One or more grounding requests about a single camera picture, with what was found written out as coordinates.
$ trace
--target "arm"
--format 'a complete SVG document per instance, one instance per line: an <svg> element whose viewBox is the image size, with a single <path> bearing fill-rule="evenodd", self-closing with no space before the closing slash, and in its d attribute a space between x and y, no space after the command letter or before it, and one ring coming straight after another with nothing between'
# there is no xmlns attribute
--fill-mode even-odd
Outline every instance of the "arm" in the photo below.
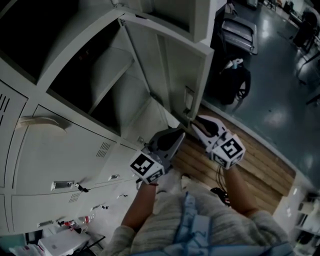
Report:
<svg viewBox="0 0 320 256"><path fill-rule="evenodd" d="M138 232L146 219L152 214L156 197L156 186L142 182L129 210L126 212L122 226Z"/></svg>
<svg viewBox="0 0 320 256"><path fill-rule="evenodd" d="M252 214L259 211L256 199L249 191L238 168L233 166L229 170L224 170L223 173L226 190L232 208L246 217L250 217Z"/></svg>

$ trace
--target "wooden floor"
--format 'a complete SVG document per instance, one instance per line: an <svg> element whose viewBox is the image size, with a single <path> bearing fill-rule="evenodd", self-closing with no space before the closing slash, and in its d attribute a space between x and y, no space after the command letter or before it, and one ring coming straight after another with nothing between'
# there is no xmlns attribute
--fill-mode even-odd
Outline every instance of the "wooden floor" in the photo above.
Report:
<svg viewBox="0 0 320 256"><path fill-rule="evenodd" d="M218 114L203 106L198 114L219 118L227 129L239 136L246 153L238 168L254 194L258 206L273 214L282 196L288 195L295 179L295 172L261 143ZM201 143L188 135L172 161L173 167L211 188L218 187L219 166L209 160L204 152Z"/></svg>

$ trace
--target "concrete floor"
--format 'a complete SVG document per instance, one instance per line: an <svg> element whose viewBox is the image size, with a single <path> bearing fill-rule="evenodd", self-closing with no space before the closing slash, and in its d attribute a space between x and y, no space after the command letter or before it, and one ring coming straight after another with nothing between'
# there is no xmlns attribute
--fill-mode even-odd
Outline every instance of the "concrete floor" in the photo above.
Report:
<svg viewBox="0 0 320 256"><path fill-rule="evenodd" d="M304 56L289 40L297 28L273 10L259 5L257 10L235 4L238 15L257 25L258 54L227 46L228 54L244 59L251 72L251 91L243 102L221 105L207 85L204 99L258 134L320 188L320 107L306 106L319 93L317 61L296 70Z"/></svg>

